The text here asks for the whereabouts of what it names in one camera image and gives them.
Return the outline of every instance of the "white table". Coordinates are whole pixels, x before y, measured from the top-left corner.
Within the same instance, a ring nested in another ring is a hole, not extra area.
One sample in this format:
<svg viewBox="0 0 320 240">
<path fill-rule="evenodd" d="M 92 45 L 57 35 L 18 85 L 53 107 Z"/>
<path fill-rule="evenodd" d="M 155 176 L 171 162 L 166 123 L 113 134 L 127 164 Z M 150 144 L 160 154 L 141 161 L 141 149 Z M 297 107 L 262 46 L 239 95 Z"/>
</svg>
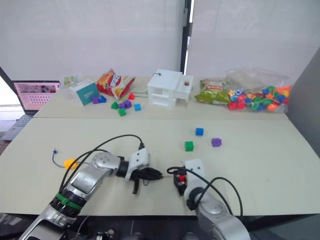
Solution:
<svg viewBox="0 0 320 240">
<path fill-rule="evenodd" d="M 195 128 L 204 136 L 195 136 Z M 244 215 L 320 213 L 320 159 L 286 119 L 134 119 L 34 118 L 0 156 L 0 212 L 39 214 L 58 191 L 64 169 L 52 163 L 77 157 L 121 134 L 139 135 L 151 154 L 151 166 L 164 179 L 141 185 L 106 178 L 81 211 L 82 215 L 193 215 L 174 187 L 171 166 L 199 158 L 206 178 L 222 176 L 237 187 Z M 211 138 L 221 138 L 213 148 Z M 193 152 L 184 142 L 194 141 Z M 138 147 L 134 138 L 108 143 L 105 149 L 128 157 Z M 235 193 L 217 182 L 233 212 L 239 214 Z"/>
<path fill-rule="evenodd" d="M 86 78 L 97 81 L 98 76 L 87 76 Z M 149 77 L 137 77 L 132 84 L 130 92 L 145 92 Z M 193 81 L 193 91 L 188 104 L 179 100 L 174 109 L 164 106 L 149 105 L 148 98 L 137 97 L 133 103 L 141 104 L 142 111 L 135 112 L 134 109 L 127 110 L 126 119 L 259 119 L 259 120 L 284 120 L 288 119 L 284 113 L 275 112 L 249 112 L 229 111 L 226 106 L 199 103 L 194 95 L 200 92 L 200 78 Z M 77 99 L 72 98 L 67 89 L 60 89 L 42 109 L 35 115 L 36 118 L 103 118 L 118 119 L 119 114 L 111 109 L 115 101 L 112 96 L 104 95 L 107 103 L 82 106 Z"/>
</svg>

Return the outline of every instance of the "green cube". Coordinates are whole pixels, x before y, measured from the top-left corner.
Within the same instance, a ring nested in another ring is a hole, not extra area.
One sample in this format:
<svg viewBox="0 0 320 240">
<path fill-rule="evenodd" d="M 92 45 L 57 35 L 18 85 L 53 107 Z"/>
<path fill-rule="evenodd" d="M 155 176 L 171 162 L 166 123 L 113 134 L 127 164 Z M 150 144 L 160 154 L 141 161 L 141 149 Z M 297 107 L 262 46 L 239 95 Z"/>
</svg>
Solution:
<svg viewBox="0 0 320 240">
<path fill-rule="evenodd" d="M 118 103 L 116 101 L 112 103 L 111 108 L 117 110 L 119 108 Z"/>
<path fill-rule="evenodd" d="M 184 149 L 186 152 L 192 152 L 194 150 L 194 142 L 193 141 L 186 141 L 184 143 Z"/>
<path fill-rule="evenodd" d="M 118 109 L 118 113 L 122 117 L 122 116 L 126 115 L 126 109 L 125 108 L 119 108 Z"/>
</svg>

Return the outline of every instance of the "snack bag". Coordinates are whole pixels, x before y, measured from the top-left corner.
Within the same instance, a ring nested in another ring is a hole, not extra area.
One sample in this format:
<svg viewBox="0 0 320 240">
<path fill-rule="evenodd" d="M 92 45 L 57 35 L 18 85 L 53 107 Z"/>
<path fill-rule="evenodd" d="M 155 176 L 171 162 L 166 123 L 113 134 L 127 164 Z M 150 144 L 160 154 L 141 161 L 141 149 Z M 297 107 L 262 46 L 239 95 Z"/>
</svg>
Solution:
<svg viewBox="0 0 320 240">
<path fill-rule="evenodd" d="M 200 80 L 200 94 L 194 96 L 198 102 L 208 104 L 230 103 L 227 87 L 229 83 L 224 78 Z"/>
<path fill-rule="evenodd" d="M 133 76 L 119 76 L 110 69 L 99 78 L 96 86 L 99 92 L 114 96 L 118 100 L 128 92 L 135 79 Z"/>
</svg>

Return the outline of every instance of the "robotic arm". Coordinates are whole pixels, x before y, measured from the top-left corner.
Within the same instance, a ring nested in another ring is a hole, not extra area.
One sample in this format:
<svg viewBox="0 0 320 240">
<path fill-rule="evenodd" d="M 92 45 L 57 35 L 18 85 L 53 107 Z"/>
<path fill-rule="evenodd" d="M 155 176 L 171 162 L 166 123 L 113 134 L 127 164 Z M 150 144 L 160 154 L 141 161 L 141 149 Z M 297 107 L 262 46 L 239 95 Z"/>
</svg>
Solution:
<svg viewBox="0 0 320 240">
<path fill-rule="evenodd" d="M 199 159 L 186 161 L 185 168 L 202 177 L 205 176 L 204 167 Z M 186 182 L 184 198 L 189 209 L 193 210 L 191 206 L 198 201 L 207 184 L 189 172 L 186 173 Z M 231 215 L 226 206 L 208 192 L 204 194 L 195 212 L 201 229 L 214 240 L 251 239 L 242 222 Z"/>
<path fill-rule="evenodd" d="M 56 194 L 19 240 L 63 239 L 66 228 L 76 221 L 81 209 L 99 189 L 104 178 L 116 175 L 126 181 L 133 180 L 133 194 L 138 191 L 139 179 L 161 179 L 161 172 L 146 167 L 148 165 L 149 153 L 145 148 L 133 153 L 129 161 L 108 152 L 96 154 L 92 162 Z"/>
</svg>

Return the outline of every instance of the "blue cube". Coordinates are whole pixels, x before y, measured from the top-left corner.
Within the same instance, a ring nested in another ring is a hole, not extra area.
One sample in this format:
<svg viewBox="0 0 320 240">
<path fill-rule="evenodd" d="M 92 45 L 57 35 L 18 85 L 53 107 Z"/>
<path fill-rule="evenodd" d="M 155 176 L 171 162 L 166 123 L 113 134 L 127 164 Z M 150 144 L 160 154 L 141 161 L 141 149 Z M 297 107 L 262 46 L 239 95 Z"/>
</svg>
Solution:
<svg viewBox="0 0 320 240">
<path fill-rule="evenodd" d="M 134 110 L 137 111 L 141 111 L 141 105 L 139 103 L 133 105 L 134 106 Z"/>
<path fill-rule="evenodd" d="M 196 136 L 203 136 L 204 135 L 204 129 L 203 128 L 196 128 L 195 129 L 195 135 Z"/>
<path fill-rule="evenodd" d="M 106 103 L 107 102 L 107 99 L 104 97 L 104 96 L 100 96 L 99 97 L 99 103 Z"/>
</svg>

